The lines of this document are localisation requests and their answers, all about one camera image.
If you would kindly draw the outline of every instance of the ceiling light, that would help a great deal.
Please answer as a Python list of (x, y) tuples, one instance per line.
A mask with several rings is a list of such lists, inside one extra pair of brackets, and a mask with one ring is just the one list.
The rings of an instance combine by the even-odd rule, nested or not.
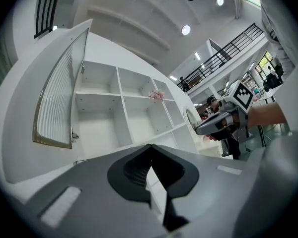
[(198, 60), (201, 60), (201, 58), (197, 52), (195, 52), (195, 56), (197, 57)]
[(174, 81), (177, 81), (177, 79), (174, 76), (170, 76), (170, 78)]
[(217, 4), (218, 4), (219, 6), (222, 6), (223, 3), (224, 3), (224, 0), (217, 0)]
[(191, 31), (191, 27), (190, 26), (184, 26), (182, 27), (182, 34), (183, 35), (188, 35)]
[(251, 70), (254, 66), (255, 62), (252, 63), (252, 65), (250, 66), (250, 68), (248, 70)]

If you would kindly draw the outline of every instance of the pink flower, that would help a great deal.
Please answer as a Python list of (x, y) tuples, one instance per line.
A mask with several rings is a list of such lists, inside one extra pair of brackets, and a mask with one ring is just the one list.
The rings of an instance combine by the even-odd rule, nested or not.
[(162, 92), (161, 90), (152, 90), (151, 92), (149, 92), (148, 96), (151, 99), (157, 99), (162, 101), (164, 100), (164, 92)]

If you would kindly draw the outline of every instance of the open cabinet door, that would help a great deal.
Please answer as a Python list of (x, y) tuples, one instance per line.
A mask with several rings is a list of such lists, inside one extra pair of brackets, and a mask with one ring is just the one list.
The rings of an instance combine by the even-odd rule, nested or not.
[(0, 181), (17, 183), (77, 160), (71, 108), (92, 20), (25, 51), (0, 87)]

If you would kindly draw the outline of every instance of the staircase railing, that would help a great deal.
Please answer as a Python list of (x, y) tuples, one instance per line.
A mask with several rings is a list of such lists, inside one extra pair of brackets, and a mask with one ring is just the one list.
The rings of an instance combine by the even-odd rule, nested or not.
[[(221, 68), (234, 56), (245, 49), (249, 44), (251, 44), (256, 38), (258, 38), (263, 31), (254, 24), (248, 27), (215, 55), (206, 60), (202, 65), (196, 68), (188, 76), (184, 78), (190, 88), (200, 83), (203, 79), (210, 76), (217, 69)], [(181, 83), (177, 84), (182, 90), (183, 86)]]
[(58, 0), (39, 0), (36, 12), (36, 34), (39, 37), (45, 32), (53, 31), (53, 21)]

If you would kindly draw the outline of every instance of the shelf compartment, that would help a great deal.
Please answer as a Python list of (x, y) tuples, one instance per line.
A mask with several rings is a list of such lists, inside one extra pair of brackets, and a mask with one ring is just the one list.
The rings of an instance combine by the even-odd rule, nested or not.
[(172, 132), (169, 132), (155, 139), (151, 139), (147, 142), (147, 144), (165, 145), (171, 148), (176, 148), (176, 149), (178, 148)]
[(135, 143), (146, 142), (172, 129), (162, 101), (137, 97), (124, 97), (124, 100)]
[(177, 143), (178, 149), (198, 154), (198, 150), (195, 147), (194, 139), (187, 124), (175, 129), (172, 133)]
[(169, 90), (169, 87), (167, 86), (166, 83), (161, 82), (161, 81), (156, 80), (156, 79), (154, 79), (154, 82), (155, 82), (155, 85), (157, 86), (157, 89), (164, 92), (164, 98), (166, 100), (174, 100), (174, 98), (173, 98), (173, 96), (172, 96), (172, 94)]
[(126, 70), (118, 69), (123, 95), (126, 96), (146, 96), (155, 89), (150, 77)]
[(80, 135), (87, 158), (131, 145), (121, 96), (77, 94)]
[(179, 107), (175, 101), (165, 100), (164, 104), (168, 110), (168, 113), (170, 115), (170, 118), (171, 118), (174, 126), (177, 126), (184, 122), (182, 113), (180, 112)]
[(120, 94), (117, 68), (85, 61), (80, 92)]

